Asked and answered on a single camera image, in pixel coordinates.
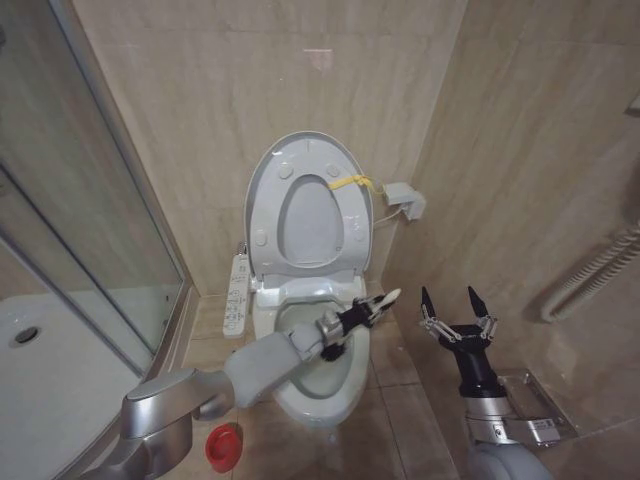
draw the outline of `white toilet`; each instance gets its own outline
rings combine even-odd
[[[328,186],[361,174],[344,146],[317,132],[284,137],[256,167],[245,200],[256,338],[314,322],[366,294],[371,196],[355,183]],[[301,423],[336,425],[360,400],[368,362],[369,330],[358,327],[341,358],[305,365],[275,399]]]

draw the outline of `gray robot arm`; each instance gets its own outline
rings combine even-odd
[[[315,324],[274,332],[236,350],[223,370],[178,370],[145,382],[122,401],[120,439],[83,480],[150,480],[174,468],[192,446],[192,417],[211,420],[234,406],[250,407],[327,349],[341,345],[358,325],[371,328],[400,290],[356,299],[346,312]]]

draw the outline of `power plug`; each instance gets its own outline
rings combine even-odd
[[[389,183],[384,186],[387,204],[400,205],[408,220],[422,217],[427,201],[422,194],[405,182]]]

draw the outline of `red cap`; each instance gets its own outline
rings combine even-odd
[[[209,434],[204,445],[207,460],[218,473],[225,473],[236,466],[242,454],[242,440],[234,426],[225,423]]]

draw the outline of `glass shower door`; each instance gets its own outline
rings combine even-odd
[[[5,174],[153,354],[181,275],[50,7],[1,0],[0,19]]]
[[[0,478],[49,479],[152,365],[185,288],[47,2],[0,0]]]

